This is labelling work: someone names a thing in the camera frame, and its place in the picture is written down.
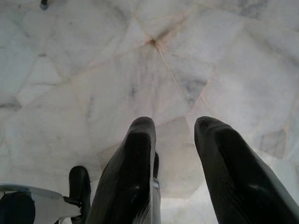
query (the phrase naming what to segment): marble floor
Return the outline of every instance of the marble floor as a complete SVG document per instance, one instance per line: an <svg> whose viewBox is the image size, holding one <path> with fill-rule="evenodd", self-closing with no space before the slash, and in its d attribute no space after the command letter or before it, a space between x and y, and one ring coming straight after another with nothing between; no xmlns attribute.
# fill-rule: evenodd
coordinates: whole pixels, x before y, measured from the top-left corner
<svg viewBox="0 0 299 224"><path fill-rule="evenodd" d="M149 116L163 224L216 224L193 141L212 116L241 133L299 203L299 1L0 0L0 182L95 188Z"/></svg>

